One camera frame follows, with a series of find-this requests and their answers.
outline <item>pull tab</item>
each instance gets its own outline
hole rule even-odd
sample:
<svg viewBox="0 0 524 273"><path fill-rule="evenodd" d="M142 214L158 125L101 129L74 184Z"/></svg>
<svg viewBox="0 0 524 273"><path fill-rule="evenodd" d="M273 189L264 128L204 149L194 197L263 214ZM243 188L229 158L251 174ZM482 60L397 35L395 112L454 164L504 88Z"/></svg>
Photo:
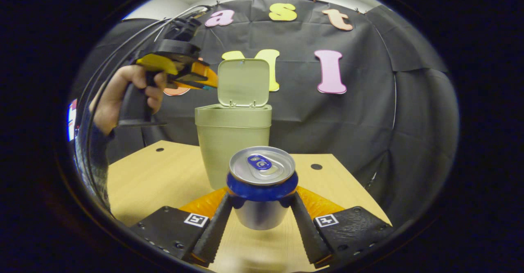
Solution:
<svg viewBox="0 0 524 273"><path fill-rule="evenodd" d="M254 156L248 157L247 162L257 170L268 170L272 166L269 160L256 154Z"/></svg>

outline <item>aluminum can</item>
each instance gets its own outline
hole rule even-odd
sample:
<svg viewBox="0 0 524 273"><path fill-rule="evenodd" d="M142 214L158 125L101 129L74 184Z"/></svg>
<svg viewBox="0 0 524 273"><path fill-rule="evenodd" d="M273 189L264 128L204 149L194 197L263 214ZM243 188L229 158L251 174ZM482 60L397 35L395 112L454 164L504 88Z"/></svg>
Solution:
<svg viewBox="0 0 524 273"><path fill-rule="evenodd" d="M231 157L226 181L238 220L247 228L268 230L283 221L298 176L287 152L255 146Z"/></svg>

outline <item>wooden table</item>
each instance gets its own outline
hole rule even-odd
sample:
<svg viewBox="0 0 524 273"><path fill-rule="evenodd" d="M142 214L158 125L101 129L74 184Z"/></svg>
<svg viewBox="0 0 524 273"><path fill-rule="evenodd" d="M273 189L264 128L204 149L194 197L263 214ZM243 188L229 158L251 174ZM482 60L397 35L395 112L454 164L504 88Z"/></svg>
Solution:
<svg viewBox="0 0 524 273"><path fill-rule="evenodd" d="M292 154L299 185L344 208L361 206L383 221L388 217L332 154ZM321 170L311 168L313 163ZM162 206L183 206L213 191L198 146L159 141L109 167L108 193L116 219L136 224ZM271 230L244 227L232 212L215 262L218 273L315 271L309 264L291 210Z"/></svg>

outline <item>bin lid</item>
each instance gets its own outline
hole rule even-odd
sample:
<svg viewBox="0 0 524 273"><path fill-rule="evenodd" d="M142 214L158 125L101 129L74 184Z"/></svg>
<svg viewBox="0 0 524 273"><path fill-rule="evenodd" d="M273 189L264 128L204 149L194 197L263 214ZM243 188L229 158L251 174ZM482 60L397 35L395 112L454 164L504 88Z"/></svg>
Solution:
<svg viewBox="0 0 524 273"><path fill-rule="evenodd" d="M269 63L263 59L224 60L219 64L218 96L227 107L261 107L269 98Z"/></svg>

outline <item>hand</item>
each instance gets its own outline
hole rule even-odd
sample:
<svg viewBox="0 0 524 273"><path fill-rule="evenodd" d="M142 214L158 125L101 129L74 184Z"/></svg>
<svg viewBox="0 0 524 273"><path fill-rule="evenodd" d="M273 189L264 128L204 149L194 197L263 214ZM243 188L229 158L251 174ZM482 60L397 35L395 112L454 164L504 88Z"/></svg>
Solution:
<svg viewBox="0 0 524 273"><path fill-rule="evenodd" d="M127 84L130 81L139 89L146 88L147 105L152 108L155 114L162 104L163 90L167 85L167 75L165 73L158 73L155 75L155 83L157 87L146 85L146 70L139 65L128 65L119 68L115 75L111 78L109 84L100 98L97 112L94 115L93 122L104 135L109 135L118 123L118 115L120 114L120 107L122 106L122 99L126 92ZM93 113L95 102L99 98L100 91L89 105L89 111Z"/></svg>

